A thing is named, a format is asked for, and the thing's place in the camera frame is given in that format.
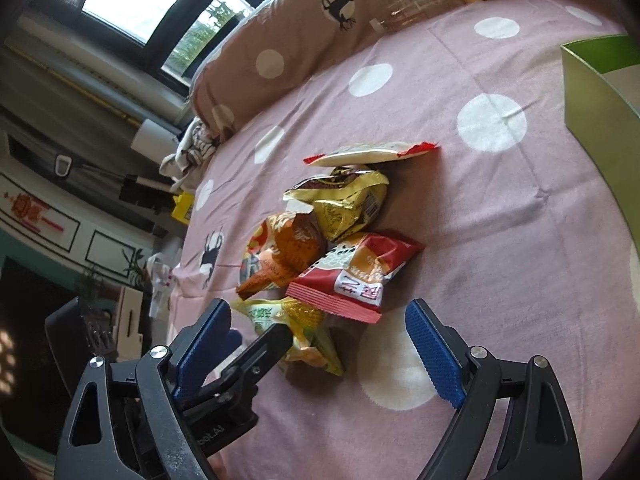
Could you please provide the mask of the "yellow-green corn snack bag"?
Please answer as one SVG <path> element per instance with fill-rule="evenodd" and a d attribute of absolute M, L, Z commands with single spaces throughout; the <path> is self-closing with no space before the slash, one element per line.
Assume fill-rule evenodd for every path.
<path fill-rule="evenodd" d="M 292 332 L 292 347 L 285 362 L 304 362 L 334 376 L 342 376 L 344 368 L 326 326 L 326 314 L 291 297 L 281 299 L 247 299 L 233 304 L 235 310 L 250 319 L 257 335 L 280 323 Z"/>

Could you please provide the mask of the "orange snack bag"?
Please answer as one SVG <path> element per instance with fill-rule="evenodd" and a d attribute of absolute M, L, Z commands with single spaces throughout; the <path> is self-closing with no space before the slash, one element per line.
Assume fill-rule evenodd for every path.
<path fill-rule="evenodd" d="M 268 288 L 285 288 L 326 249 L 313 211 L 272 214 L 248 241 L 236 293 L 245 300 Z"/>

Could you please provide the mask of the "red snack bag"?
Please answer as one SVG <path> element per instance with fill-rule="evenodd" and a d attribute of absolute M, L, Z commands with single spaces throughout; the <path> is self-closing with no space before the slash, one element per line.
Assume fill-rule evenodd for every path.
<path fill-rule="evenodd" d="M 392 231 L 358 232 L 294 278 L 286 294 L 329 314 L 375 324 L 385 285 L 423 248 Z"/>

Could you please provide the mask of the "gold yellow snack bag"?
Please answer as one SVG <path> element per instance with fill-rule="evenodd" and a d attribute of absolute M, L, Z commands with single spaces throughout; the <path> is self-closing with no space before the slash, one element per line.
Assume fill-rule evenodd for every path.
<path fill-rule="evenodd" d="M 367 167 L 336 167 L 300 181 L 283 193 L 312 207 L 329 242 L 337 242 L 368 226 L 380 212 L 390 181 Z"/>

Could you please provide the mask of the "white red-edged snack packet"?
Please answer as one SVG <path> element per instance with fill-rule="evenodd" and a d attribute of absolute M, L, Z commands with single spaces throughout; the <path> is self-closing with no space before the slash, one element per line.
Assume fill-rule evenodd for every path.
<path fill-rule="evenodd" d="M 430 142 L 384 142 L 343 146 L 331 153 L 323 153 L 305 157 L 303 162 L 308 166 L 337 167 L 380 164 L 396 162 L 420 156 L 438 149 L 438 145 Z"/>

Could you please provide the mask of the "white fried chicken bag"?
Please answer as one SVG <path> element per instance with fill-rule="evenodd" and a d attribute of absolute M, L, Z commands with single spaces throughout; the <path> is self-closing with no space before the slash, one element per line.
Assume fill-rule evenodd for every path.
<path fill-rule="evenodd" d="M 170 295 L 176 286 L 174 268 L 157 252 L 146 260 L 145 271 L 152 288 L 149 316 L 157 320 L 167 318 Z"/>

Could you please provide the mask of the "yellow paper bag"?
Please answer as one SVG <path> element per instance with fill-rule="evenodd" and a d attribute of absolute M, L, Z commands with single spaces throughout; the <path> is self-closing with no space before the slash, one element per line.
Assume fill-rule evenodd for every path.
<path fill-rule="evenodd" d="M 192 193 L 182 192 L 174 196 L 175 207 L 171 211 L 171 217 L 188 226 L 191 222 L 195 197 Z"/>

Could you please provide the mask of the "pink polka dot bedsheet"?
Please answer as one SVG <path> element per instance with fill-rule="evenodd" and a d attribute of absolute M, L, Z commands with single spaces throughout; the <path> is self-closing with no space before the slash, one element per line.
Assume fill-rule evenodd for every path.
<path fill-rule="evenodd" d="M 588 479 L 639 418 L 639 265 L 620 210 L 564 124 L 561 48 L 612 35 L 570 0 L 494 0 L 386 36 L 249 122 L 210 164 L 177 268 L 172 326 L 232 299 L 254 229 L 312 175 L 304 158 L 366 142 L 436 150 L 385 167 L 376 227 L 420 242 L 380 322 L 332 326 L 344 366 L 272 370 L 229 479 L 414 479 L 452 414 L 406 334 L 424 299 L 500 359 L 549 359 Z"/>

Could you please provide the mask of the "striped white cloth pile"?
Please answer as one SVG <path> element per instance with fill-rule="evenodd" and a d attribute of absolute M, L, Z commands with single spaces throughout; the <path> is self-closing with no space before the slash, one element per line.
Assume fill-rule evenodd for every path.
<path fill-rule="evenodd" d="M 220 136 L 212 133 L 200 118 L 194 118 L 176 150 L 160 163 L 160 174 L 172 180 L 171 192 L 194 192 L 219 145 Z"/>

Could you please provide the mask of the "brown polka dot cushion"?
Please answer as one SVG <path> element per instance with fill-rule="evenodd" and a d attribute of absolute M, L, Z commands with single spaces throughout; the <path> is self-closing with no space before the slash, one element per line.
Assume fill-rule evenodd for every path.
<path fill-rule="evenodd" d="M 268 0 L 213 50 L 190 101 L 212 133 L 285 126 L 318 112 L 409 136 L 517 132 L 560 108 L 562 42 L 618 32 L 603 0 L 449 0 L 380 35 L 396 0 Z"/>

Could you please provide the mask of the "clear plastic bottle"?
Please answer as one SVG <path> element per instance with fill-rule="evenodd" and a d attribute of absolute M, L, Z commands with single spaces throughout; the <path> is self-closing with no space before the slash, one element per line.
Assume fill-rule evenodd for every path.
<path fill-rule="evenodd" d="M 369 24 L 380 35 L 390 34 L 434 18 L 448 6 L 449 0 L 396 0 L 383 11 L 380 18 L 371 18 Z"/>

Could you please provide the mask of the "green cardboard box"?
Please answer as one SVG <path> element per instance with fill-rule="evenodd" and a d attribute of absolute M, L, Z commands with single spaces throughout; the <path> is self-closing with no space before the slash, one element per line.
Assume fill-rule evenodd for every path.
<path fill-rule="evenodd" d="M 563 44 L 564 120 L 639 241 L 639 48 L 626 35 Z"/>

